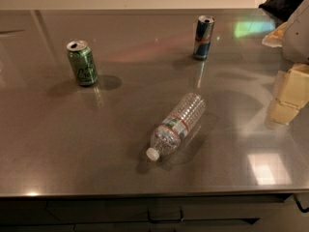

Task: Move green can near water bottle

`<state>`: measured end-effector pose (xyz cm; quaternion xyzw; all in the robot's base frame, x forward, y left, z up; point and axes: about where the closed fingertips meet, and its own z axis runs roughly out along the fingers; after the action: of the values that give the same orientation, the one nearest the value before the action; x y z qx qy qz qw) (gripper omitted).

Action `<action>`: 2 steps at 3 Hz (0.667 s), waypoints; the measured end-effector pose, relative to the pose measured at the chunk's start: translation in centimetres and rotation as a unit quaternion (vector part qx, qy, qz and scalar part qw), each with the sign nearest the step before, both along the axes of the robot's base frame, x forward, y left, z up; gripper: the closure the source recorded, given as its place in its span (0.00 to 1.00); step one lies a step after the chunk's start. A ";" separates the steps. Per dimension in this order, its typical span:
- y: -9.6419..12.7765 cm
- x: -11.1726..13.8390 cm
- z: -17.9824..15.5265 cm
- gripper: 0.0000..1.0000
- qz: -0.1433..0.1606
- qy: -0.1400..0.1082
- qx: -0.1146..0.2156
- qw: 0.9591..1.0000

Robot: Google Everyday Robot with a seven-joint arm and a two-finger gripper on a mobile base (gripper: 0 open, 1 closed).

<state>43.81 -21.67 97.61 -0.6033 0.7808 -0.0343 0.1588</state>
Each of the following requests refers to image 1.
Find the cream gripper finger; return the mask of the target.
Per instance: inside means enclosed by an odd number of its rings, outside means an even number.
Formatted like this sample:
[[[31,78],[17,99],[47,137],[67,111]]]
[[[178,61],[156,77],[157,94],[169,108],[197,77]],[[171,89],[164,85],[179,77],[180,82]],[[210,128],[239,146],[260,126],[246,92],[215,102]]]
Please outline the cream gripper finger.
[[[268,126],[287,126],[309,102],[309,65],[294,64],[279,71],[267,109]]]
[[[262,39],[262,44],[269,47],[281,47],[287,23],[284,22]]]

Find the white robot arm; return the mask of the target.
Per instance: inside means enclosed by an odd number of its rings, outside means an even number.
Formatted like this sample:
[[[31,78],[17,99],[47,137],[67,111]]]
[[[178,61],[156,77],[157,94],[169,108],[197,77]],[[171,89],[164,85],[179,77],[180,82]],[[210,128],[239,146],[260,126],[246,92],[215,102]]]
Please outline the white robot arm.
[[[281,47],[283,57],[294,63],[275,78],[266,117],[266,125],[274,129],[289,125],[309,102],[309,0],[303,0],[287,22],[263,38],[262,44]]]

